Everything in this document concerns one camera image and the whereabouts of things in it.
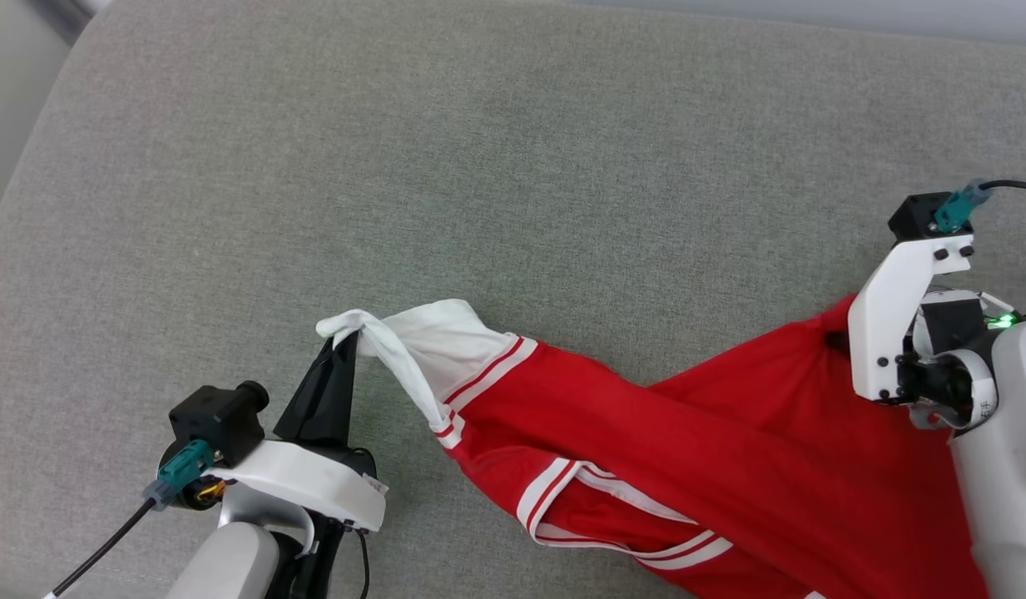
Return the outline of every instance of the striped trim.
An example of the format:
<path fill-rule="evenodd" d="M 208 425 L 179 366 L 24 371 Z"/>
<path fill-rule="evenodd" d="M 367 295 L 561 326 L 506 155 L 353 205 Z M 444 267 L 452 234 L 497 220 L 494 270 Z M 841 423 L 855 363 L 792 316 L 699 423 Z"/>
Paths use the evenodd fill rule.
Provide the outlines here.
<path fill-rule="evenodd" d="M 449 426 L 440 432 L 435 434 L 439 439 L 439 443 L 445 448 L 457 447 L 457 443 L 460 443 L 460 432 L 465 429 L 465 418 L 460 416 L 459 413 L 452 413 L 451 421 L 449 421 Z"/>
<path fill-rule="evenodd" d="M 732 548 L 733 545 L 731 545 L 729 541 L 718 535 L 718 537 L 715 537 L 702 547 L 694 547 L 694 549 L 688 549 L 684 553 L 677 553 L 671 557 L 662 558 L 662 560 L 643 560 L 641 557 L 638 557 L 637 560 L 641 562 L 641 565 L 654 568 L 655 570 L 682 570 L 683 568 L 689 568 L 690 566 L 702 564 L 702 562 L 707 562 L 713 557 L 718 557 Z"/>
<path fill-rule="evenodd" d="M 633 507 L 641 509 L 646 514 L 653 514 L 665 520 L 697 524 L 695 520 L 688 519 L 674 509 L 666 507 L 666 505 L 659 504 L 653 497 L 634 488 L 634 486 L 619 480 L 616 474 L 606 473 L 601 468 L 597 468 L 595 464 L 589 462 L 583 463 L 583 468 L 576 474 L 576 480 L 581 481 L 584 485 L 592 489 L 607 492 L 615 496 L 616 500 L 633 505 Z"/>
<path fill-rule="evenodd" d="M 686 543 L 672 547 L 672 549 L 654 551 L 654 553 L 632 551 L 620 543 L 578 535 L 553 524 L 540 524 L 536 531 L 535 541 L 540 545 L 570 547 L 571 549 L 610 549 L 630 554 L 643 566 L 657 570 L 679 570 L 696 566 L 711 560 L 713 557 L 718 557 L 733 547 L 726 538 L 715 535 L 714 531 L 711 530 L 706 530 Z"/>
<path fill-rule="evenodd" d="M 535 529 L 539 526 L 543 515 L 556 500 L 557 494 L 568 486 L 573 478 L 576 478 L 579 468 L 579 462 L 558 457 L 523 490 L 516 507 L 516 517 L 523 527 L 527 528 L 527 534 L 531 535 L 531 538 L 535 538 Z"/>
<path fill-rule="evenodd" d="M 472 399 L 478 398 L 483 391 L 489 390 L 491 385 L 501 381 L 503 376 L 509 374 L 509 371 L 523 363 L 531 353 L 535 353 L 537 348 L 539 348 L 539 342 L 536 342 L 535 338 L 520 336 L 508 352 L 499 356 L 488 367 L 483 368 L 482 372 L 479 372 L 475 378 L 449 394 L 444 403 L 447 403 L 456 412 L 460 412 Z"/>

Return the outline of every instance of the gray fabric surface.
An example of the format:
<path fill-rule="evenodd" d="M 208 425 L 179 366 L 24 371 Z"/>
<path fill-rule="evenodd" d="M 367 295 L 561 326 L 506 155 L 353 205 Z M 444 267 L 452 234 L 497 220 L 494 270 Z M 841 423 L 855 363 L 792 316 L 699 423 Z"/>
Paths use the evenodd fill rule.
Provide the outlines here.
<path fill-rule="evenodd" d="M 118 0 L 0 208 L 0 588 L 127 517 L 201 384 L 266 425 L 317 319 L 464 297 L 653 383 L 854 291 L 909 193 L 1026 177 L 1026 49 L 528 2 Z M 1026 307 L 1026 195 L 964 280 Z M 541 549 L 360 364 L 391 486 L 372 595 L 680 597 Z M 79 597 L 159 597 L 215 513 L 144 519 Z M 346 544 L 332 594 L 356 597 Z"/>

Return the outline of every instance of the black cable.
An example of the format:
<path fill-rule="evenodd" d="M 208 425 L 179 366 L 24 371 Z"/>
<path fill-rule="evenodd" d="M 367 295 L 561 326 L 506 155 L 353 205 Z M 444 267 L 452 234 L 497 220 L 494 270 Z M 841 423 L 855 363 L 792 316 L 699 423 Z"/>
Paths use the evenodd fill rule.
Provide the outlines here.
<path fill-rule="evenodd" d="M 83 575 L 84 572 L 90 569 L 90 566 L 94 565 L 94 562 L 102 560 L 103 555 L 106 555 L 110 549 L 113 549 L 113 546 L 117 545 L 118 541 L 124 538 L 124 535 L 128 534 L 128 530 L 131 530 L 132 526 L 135 526 L 140 520 L 143 520 L 143 516 L 147 516 L 147 512 L 150 512 L 151 508 L 155 507 L 155 504 L 156 502 L 154 501 L 154 497 L 150 497 L 150 500 L 145 501 L 143 505 L 136 509 L 135 513 L 131 515 L 131 518 L 128 518 L 128 521 L 124 523 L 124 526 L 117 528 L 116 533 L 113 533 L 109 541 L 103 543 L 103 546 L 98 548 L 98 551 L 94 551 L 94 553 L 91 554 L 86 561 L 80 564 L 79 568 L 76 568 L 76 571 L 69 574 L 63 583 L 53 588 L 53 591 L 50 592 L 49 596 L 61 597 L 63 593 L 67 592 L 69 588 Z"/>
<path fill-rule="evenodd" d="M 1015 178 L 997 178 L 995 182 L 982 183 L 980 190 L 991 190 L 994 188 L 1015 188 L 1026 190 L 1026 182 L 1015 181 Z"/>
<path fill-rule="evenodd" d="M 368 546 L 364 544 L 364 530 L 357 528 L 357 538 L 361 540 L 361 560 L 364 561 L 364 587 L 361 588 L 361 599 L 368 596 Z"/>

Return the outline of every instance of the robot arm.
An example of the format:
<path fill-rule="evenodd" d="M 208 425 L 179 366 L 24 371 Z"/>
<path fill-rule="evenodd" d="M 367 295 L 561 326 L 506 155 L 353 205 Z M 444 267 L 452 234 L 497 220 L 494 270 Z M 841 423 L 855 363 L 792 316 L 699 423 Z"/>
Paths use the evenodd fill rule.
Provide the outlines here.
<path fill-rule="evenodd" d="M 269 394 L 258 383 L 203 387 L 169 412 L 176 440 L 161 460 L 144 504 L 102 549 L 57 585 L 56 599 L 148 511 L 166 505 L 211 509 L 218 528 L 169 591 L 169 599 L 324 599 L 339 544 L 383 524 L 387 486 L 376 462 L 348 446 L 357 334 L 331 338 L 266 440 L 258 413 Z M 273 530 L 289 527 L 297 535 Z M 367 554 L 364 554 L 367 595 Z"/>
<path fill-rule="evenodd" d="M 896 246 L 849 311 L 849 354 L 861 397 L 908 406 L 919 428 L 954 429 L 972 553 L 991 597 L 1016 599 L 1026 597 L 1026 315 L 985 293 L 928 291 L 936 275 L 970 269 L 966 217 L 987 186 L 905 200 L 890 221 Z"/>

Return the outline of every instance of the wall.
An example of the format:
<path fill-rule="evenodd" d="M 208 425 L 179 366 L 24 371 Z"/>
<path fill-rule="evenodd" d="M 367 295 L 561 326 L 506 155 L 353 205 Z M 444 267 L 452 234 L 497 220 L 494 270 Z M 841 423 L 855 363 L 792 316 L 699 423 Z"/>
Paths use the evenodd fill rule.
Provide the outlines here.
<path fill-rule="evenodd" d="M 68 52 L 24 0 L 0 0 L 0 200 Z"/>
<path fill-rule="evenodd" d="M 1026 0 L 568 0 L 1026 45 Z"/>

